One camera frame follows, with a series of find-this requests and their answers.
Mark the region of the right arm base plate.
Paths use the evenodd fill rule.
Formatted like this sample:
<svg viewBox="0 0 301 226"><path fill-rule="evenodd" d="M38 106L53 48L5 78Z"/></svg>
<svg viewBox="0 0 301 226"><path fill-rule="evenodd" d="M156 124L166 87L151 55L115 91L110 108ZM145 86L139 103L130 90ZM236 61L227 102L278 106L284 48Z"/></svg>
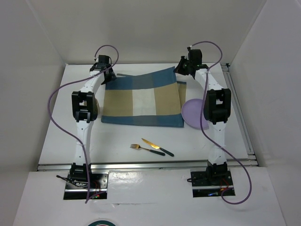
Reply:
<svg viewBox="0 0 301 226"><path fill-rule="evenodd" d="M231 172L228 170L225 176L209 180L205 171L192 171L188 183L192 185L194 198L198 197L218 197L224 191L224 196L235 196L235 189Z"/></svg>

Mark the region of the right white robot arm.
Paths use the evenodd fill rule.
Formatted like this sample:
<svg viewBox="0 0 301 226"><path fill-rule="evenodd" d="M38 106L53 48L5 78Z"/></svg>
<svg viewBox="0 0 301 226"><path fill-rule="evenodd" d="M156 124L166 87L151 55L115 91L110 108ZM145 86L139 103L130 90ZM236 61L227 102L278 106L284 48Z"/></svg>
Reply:
<svg viewBox="0 0 301 226"><path fill-rule="evenodd" d="M228 171L224 147L226 122L231 112L231 91L221 86L209 72L208 66L202 64L200 49L188 47L188 55L181 57L174 72L191 75L200 83L206 94L203 98L202 116L213 128L213 138L209 140L214 146L209 153L204 178L209 184L215 185L225 178Z"/></svg>

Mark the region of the aluminium right side rail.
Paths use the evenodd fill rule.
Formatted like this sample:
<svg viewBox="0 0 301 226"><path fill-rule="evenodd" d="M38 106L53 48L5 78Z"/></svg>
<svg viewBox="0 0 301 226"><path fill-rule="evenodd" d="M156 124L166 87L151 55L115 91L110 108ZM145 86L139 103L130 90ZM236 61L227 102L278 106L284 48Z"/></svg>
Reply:
<svg viewBox="0 0 301 226"><path fill-rule="evenodd" d="M249 133L247 131L247 126L246 126L246 123L245 123L245 120L244 120L244 117L243 117L243 114L242 114L242 110L241 110L241 107L240 107L240 104L239 104L237 92L235 90L233 79L232 79L231 74L230 74L230 64L222 63L221 68L222 68L222 72L223 72L227 87L232 92L232 99L234 101L233 107L234 107L236 118L237 118L237 121L238 121L238 124L239 124L240 132L242 134L242 138L243 138L244 144L246 146L246 152L247 152L248 158L247 158L247 160L243 160L243 162L245 162L244 165L246 165L248 167L252 167L252 166L253 167L255 167L255 166L258 167L259 164L258 164L258 161L257 161L257 157L256 157L255 152L253 150L251 139L250 139Z"/></svg>

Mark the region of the green round sticker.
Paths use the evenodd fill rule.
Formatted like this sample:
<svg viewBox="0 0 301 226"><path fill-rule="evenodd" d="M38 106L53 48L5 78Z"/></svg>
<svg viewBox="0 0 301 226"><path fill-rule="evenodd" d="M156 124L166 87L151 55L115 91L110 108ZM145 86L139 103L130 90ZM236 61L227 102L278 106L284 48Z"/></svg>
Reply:
<svg viewBox="0 0 301 226"><path fill-rule="evenodd" d="M88 226L116 226L116 224L111 221L101 219L90 223Z"/></svg>

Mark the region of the blue tan checked placemat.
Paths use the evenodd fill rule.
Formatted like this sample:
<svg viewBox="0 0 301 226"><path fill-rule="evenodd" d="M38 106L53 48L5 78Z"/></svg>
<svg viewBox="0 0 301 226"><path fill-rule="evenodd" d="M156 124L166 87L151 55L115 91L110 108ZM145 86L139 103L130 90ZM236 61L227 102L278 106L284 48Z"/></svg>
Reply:
<svg viewBox="0 0 301 226"><path fill-rule="evenodd" d="M105 85L101 121L108 124L184 127L181 115L186 83L174 67L142 74L118 74Z"/></svg>

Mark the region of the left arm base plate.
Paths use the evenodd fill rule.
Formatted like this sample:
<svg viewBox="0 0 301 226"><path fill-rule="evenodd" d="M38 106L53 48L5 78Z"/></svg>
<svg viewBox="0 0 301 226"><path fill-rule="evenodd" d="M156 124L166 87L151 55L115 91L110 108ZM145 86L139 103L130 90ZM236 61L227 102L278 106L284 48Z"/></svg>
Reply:
<svg viewBox="0 0 301 226"><path fill-rule="evenodd" d="M101 172L92 174L91 184L89 190L89 197L92 200L107 199L108 187L108 172ZM85 200L87 197L87 182L78 182L71 180L70 176L63 178L65 181L64 200Z"/></svg>

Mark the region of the aluminium front rail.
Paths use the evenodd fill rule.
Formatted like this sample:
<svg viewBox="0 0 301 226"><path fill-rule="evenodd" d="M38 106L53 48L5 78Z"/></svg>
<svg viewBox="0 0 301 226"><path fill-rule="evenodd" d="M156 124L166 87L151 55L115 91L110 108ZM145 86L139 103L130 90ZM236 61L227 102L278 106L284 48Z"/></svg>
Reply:
<svg viewBox="0 0 301 226"><path fill-rule="evenodd" d="M143 170L143 169L180 169L206 167L206 161L178 161L151 163L123 163L123 164L92 164L91 170ZM38 171L69 170L71 165L39 165Z"/></svg>

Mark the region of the beige paper cup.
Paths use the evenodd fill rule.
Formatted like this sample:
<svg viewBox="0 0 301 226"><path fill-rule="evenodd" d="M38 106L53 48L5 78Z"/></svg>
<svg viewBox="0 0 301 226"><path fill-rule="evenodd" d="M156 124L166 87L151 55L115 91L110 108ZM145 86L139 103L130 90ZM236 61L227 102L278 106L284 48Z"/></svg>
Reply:
<svg viewBox="0 0 301 226"><path fill-rule="evenodd" d="M101 109L100 109L100 106L99 106L99 102L97 99L95 99L96 101L96 107L97 107L97 116L101 113Z"/></svg>

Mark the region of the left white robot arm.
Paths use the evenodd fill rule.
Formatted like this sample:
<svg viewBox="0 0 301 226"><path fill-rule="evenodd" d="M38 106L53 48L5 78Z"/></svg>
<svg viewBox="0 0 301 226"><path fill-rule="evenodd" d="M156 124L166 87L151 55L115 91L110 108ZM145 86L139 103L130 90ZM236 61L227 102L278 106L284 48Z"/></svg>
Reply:
<svg viewBox="0 0 301 226"><path fill-rule="evenodd" d="M89 187L93 182L89 149L92 126L99 113L95 94L101 85L115 79L111 58L107 55L99 55L90 68L89 79L79 91L74 91L71 95L72 114L76 121L78 140L69 175L72 181L83 188Z"/></svg>

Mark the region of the aluminium rail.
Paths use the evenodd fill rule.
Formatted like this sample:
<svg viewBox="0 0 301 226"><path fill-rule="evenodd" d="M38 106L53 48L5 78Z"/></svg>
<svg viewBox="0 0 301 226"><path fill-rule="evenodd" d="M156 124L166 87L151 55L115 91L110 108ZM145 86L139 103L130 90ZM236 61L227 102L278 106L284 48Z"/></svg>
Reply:
<svg viewBox="0 0 301 226"><path fill-rule="evenodd" d="M151 163L123 163L123 164L92 164L91 170L143 170L143 169L180 169L206 167L206 161L178 161ZM38 171L69 170L71 165L39 165Z"/></svg>
<svg viewBox="0 0 301 226"><path fill-rule="evenodd" d="M247 131L247 126L246 126L246 123L245 123L245 120L244 120L244 117L243 117L243 114L242 114L242 110L241 110L241 107L240 107L240 104L239 104L237 92L235 90L233 79L232 79L231 74L230 74L230 64L222 63L221 68L222 68L222 72L223 72L227 87L232 92L232 99L234 101L233 107L234 107L236 118L237 118L237 121L238 121L238 124L239 124L240 132L242 134L242 138L243 138L244 144L246 146L246 152L247 152L248 158L247 158L247 160L243 160L243 162L245 162L244 165L246 165L248 167L252 167L252 166L253 167L255 167L255 166L258 167L259 164L258 164L258 161L257 161L257 157L256 157L255 152L253 150L251 139L250 139L249 133Z"/></svg>

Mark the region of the purple plate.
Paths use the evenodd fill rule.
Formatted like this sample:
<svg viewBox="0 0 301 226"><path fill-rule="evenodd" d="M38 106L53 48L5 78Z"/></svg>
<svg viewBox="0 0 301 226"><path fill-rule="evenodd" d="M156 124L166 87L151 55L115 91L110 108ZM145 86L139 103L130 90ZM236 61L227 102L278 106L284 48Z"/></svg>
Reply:
<svg viewBox="0 0 301 226"><path fill-rule="evenodd" d="M200 130L200 115L203 100L194 98L186 101L181 110L184 121L191 127Z"/></svg>

